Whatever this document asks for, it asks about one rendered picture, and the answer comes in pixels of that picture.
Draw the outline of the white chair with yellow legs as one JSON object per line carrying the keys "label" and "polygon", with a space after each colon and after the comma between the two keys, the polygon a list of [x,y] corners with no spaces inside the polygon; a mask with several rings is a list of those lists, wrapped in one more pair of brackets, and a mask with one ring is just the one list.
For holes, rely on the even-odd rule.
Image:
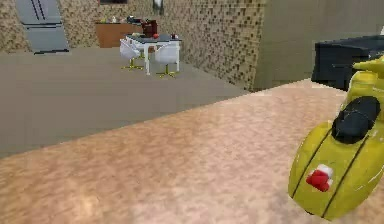
{"label": "white chair with yellow legs", "polygon": [[173,77],[175,75],[175,72],[169,70],[169,65],[179,65],[179,50],[180,47],[178,45],[167,44],[155,51],[155,61],[165,65],[165,70],[163,72],[158,72],[160,77],[164,77],[165,75]]}
{"label": "white chair with yellow legs", "polygon": [[120,55],[129,60],[129,65],[123,66],[123,69],[143,69],[142,66],[135,64],[135,59],[140,56],[140,51],[129,44],[126,39],[120,40]]}

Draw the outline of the white dining table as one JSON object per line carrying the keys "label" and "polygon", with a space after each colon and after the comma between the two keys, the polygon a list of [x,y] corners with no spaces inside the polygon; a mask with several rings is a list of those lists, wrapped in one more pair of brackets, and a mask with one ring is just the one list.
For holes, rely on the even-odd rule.
{"label": "white dining table", "polygon": [[[140,45],[144,53],[144,62],[146,74],[150,74],[150,59],[149,59],[149,48],[153,47],[155,51],[163,45],[167,44],[176,44],[180,47],[180,39],[177,35],[168,35],[168,34],[159,34],[159,38],[154,39],[153,37],[141,37],[140,35],[127,35],[126,40],[131,43],[133,46],[137,44]],[[170,64],[169,70],[171,72],[178,73],[180,71],[180,62],[179,65]]]}

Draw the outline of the dark red box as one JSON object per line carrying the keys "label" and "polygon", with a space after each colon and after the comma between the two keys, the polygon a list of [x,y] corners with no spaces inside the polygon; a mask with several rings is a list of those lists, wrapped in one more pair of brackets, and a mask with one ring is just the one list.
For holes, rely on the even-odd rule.
{"label": "dark red box", "polygon": [[157,33],[157,22],[155,20],[143,21],[141,23],[143,34],[150,38]]}

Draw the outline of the brown wooden counter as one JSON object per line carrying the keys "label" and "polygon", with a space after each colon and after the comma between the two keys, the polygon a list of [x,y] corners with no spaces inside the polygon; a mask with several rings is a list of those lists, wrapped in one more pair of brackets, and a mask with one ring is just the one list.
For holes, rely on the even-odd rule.
{"label": "brown wooden counter", "polygon": [[127,34],[143,32],[140,25],[131,23],[96,23],[95,28],[101,48],[119,47]]}

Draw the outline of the black cabinet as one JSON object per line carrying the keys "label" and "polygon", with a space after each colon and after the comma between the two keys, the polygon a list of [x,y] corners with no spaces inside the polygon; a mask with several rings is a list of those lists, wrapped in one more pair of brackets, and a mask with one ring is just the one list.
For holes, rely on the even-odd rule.
{"label": "black cabinet", "polygon": [[352,65],[384,55],[384,36],[361,36],[317,42],[311,80],[347,91],[356,72]]}

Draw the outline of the grey fridge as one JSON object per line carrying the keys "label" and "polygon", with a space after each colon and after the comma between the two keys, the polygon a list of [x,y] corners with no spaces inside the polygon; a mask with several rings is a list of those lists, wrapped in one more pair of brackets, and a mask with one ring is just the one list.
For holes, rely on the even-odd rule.
{"label": "grey fridge", "polygon": [[45,18],[34,0],[40,20],[36,19],[30,0],[15,0],[18,18],[34,54],[68,52],[69,45],[58,7],[58,0],[40,0]]}

